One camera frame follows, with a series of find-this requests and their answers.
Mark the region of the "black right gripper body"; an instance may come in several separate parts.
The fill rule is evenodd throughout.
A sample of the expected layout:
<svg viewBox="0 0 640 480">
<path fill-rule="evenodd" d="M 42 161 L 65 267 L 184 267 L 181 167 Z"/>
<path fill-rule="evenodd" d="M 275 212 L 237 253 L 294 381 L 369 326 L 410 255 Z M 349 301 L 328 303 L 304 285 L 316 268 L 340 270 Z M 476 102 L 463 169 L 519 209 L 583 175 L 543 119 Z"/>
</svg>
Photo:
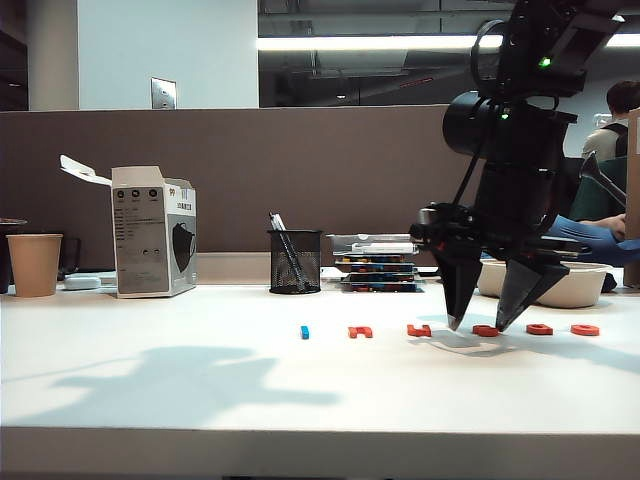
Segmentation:
<svg viewBox="0 0 640 480">
<path fill-rule="evenodd" d="M 422 208 L 409 235 L 419 249 L 432 255 L 434 249 L 476 247 L 481 249 L 480 259 L 486 254 L 503 261 L 516 257 L 567 260 L 587 250 L 580 241 L 547 234 L 541 226 L 504 221 L 472 207 L 444 202 Z"/>
</svg>

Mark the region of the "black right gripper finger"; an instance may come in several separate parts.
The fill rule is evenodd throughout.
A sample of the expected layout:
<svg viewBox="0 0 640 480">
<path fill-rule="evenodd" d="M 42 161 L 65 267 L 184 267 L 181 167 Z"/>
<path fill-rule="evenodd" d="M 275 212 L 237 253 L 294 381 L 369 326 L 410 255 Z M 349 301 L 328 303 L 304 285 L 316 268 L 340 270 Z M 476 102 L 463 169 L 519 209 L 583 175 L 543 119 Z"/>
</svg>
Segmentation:
<svg viewBox="0 0 640 480">
<path fill-rule="evenodd" d="M 524 257 L 506 262 L 495 326 L 506 330 L 530 305 L 569 274 L 569 268 L 557 260 Z"/>
<path fill-rule="evenodd" d="M 466 313 L 482 270 L 481 249 L 434 249 L 444 287 L 448 326 L 456 331 Z"/>
</svg>

